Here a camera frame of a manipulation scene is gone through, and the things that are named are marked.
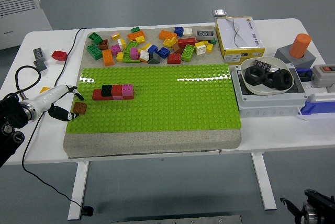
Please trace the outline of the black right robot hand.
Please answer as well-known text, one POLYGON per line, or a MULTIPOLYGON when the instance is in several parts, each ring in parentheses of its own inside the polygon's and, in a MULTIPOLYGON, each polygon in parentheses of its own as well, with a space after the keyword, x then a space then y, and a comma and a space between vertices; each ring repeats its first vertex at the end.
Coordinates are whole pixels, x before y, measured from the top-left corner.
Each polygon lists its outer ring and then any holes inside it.
POLYGON ((304 216, 304 210, 299 210, 291 201, 286 198, 280 198, 281 203, 283 203, 288 211, 294 216, 294 221, 296 224, 302 222, 302 217, 304 216))

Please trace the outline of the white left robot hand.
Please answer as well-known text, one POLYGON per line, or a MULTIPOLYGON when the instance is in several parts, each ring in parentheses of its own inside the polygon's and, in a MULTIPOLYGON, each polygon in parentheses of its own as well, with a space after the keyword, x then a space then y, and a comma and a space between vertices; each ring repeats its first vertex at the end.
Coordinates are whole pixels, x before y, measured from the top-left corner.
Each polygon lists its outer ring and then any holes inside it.
POLYGON ((72 85, 59 85, 51 88, 45 92, 42 92, 36 98, 31 100, 30 105, 32 106, 31 119, 36 120, 44 112, 48 112, 49 115, 60 121, 71 121, 78 117, 78 113, 71 113, 59 106, 55 106, 54 103, 68 93, 73 93, 83 101, 83 96, 77 91, 76 86, 72 85))

